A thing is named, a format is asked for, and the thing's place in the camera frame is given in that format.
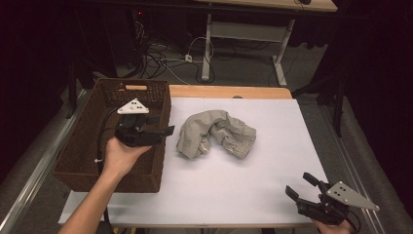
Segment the human hand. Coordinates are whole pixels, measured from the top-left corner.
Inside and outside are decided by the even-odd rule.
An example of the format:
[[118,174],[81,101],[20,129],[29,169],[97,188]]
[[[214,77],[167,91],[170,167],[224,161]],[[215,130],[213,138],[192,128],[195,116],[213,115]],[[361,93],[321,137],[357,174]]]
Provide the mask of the human hand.
[[350,234],[354,231],[346,220],[339,225],[326,225],[314,219],[311,219],[311,221],[316,225],[321,234]]
[[102,174],[121,179],[133,167],[136,160],[152,146],[128,147],[117,138],[107,141],[106,156]]

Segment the black mechanical part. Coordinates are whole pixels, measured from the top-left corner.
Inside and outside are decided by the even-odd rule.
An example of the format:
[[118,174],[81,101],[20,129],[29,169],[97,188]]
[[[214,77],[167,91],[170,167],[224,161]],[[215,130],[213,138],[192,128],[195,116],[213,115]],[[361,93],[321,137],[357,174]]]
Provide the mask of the black mechanical part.
[[143,126],[159,123],[160,116],[147,117],[144,114],[127,114],[120,119],[115,137],[129,147],[160,144],[164,137],[173,134],[174,126],[159,131],[144,131]]
[[331,187],[329,183],[324,183],[308,173],[304,173],[303,178],[305,178],[313,186],[317,185],[321,195],[319,197],[320,203],[313,203],[299,198],[298,193],[287,186],[285,188],[285,194],[295,201],[299,214],[328,225],[339,225],[347,219],[350,211],[349,206],[344,205],[326,195],[327,190]]

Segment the white table surface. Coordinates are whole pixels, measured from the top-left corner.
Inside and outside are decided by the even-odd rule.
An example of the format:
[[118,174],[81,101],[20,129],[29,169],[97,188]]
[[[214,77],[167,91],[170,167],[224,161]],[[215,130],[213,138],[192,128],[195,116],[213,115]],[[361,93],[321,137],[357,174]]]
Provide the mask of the white table surface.
[[[179,130],[192,114],[223,109],[257,130],[256,142],[241,160],[211,138],[207,155],[189,160],[176,151]],[[110,220],[130,226],[297,226],[311,221],[285,195],[289,185],[300,198],[317,202],[319,190],[302,178],[308,172],[326,181],[295,99],[173,97],[159,193],[115,193]],[[71,192],[59,223],[65,223],[86,193]]]

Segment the brown wicker basket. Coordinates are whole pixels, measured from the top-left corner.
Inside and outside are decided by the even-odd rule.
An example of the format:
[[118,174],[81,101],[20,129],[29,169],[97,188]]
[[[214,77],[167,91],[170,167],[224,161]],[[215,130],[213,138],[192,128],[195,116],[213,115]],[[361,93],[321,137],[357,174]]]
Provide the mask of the brown wicker basket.
[[[147,125],[147,130],[160,130],[168,126],[170,94],[167,81],[99,79],[94,85],[74,130],[60,152],[53,174],[74,191],[90,191],[98,178],[94,162],[97,153],[97,136],[105,116],[114,108],[130,100],[138,100],[149,108],[149,116],[161,116],[156,125]],[[114,128],[119,115],[114,113],[105,128]],[[114,129],[105,131],[100,149],[103,152],[107,140],[114,136]],[[161,187],[164,166],[165,140],[141,155],[131,171],[122,179],[116,192],[153,193]]]

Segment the crumpled towel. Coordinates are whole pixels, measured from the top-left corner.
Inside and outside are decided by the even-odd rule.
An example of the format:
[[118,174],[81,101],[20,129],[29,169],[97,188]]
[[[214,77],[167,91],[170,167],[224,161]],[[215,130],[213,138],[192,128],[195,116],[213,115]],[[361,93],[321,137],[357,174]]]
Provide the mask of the crumpled towel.
[[224,110],[208,110],[190,116],[182,125],[176,148],[190,159],[209,152],[209,136],[243,159],[256,139],[256,130]]

